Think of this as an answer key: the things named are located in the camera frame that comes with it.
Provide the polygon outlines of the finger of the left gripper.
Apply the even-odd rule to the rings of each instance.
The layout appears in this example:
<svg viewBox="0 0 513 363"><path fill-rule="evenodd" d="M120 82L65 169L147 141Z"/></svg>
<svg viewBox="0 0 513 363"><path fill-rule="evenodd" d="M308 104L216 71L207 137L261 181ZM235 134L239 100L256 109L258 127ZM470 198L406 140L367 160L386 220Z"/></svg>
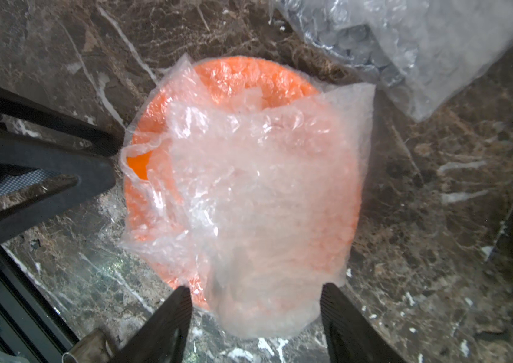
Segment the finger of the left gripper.
<svg viewBox="0 0 513 363"><path fill-rule="evenodd" d="M112 160L0 130L0 164L74 175L76 182L0 211L0 245L116 184Z"/></svg>
<svg viewBox="0 0 513 363"><path fill-rule="evenodd" d="M104 157L115 155L121 147L121 142L116 136L100 127L80 121L0 88L0 129L6 130L6 126L2 124L4 115L85 139L91 142L90 151Z"/></svg>

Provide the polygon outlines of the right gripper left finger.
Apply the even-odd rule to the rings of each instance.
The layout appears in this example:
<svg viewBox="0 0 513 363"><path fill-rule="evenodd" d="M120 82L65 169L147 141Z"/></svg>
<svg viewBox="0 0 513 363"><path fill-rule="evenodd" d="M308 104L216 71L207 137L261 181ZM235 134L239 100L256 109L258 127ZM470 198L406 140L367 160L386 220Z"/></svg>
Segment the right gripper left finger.
<svg viewBox="0 0 513 363"><path fill-rule="evenodd" d="M111 361L182 362L192 313L190 289L176 288Z"/></svg>

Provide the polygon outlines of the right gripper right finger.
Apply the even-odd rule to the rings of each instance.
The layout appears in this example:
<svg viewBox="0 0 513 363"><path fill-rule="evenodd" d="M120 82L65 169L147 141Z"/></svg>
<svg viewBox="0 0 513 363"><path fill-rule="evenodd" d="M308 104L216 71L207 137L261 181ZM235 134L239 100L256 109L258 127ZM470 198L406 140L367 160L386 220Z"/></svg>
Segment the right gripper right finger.
<svg viewBox="0 0 513 363"><path fill-rule="evenodd" d="M405 363L333 283L323 286L321 320L332 363Z"/></svg>

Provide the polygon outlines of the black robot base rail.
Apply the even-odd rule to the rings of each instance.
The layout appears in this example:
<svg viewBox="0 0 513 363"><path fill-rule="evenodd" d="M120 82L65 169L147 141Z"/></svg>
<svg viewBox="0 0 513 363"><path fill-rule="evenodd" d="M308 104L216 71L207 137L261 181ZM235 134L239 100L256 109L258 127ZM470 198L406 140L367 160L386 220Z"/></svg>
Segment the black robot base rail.
<svg viewBox="0 0 513 363"><path fill-rule="evenodd" d="M0 249L0 361L62 362L78 342L56 309Z"/></svg>

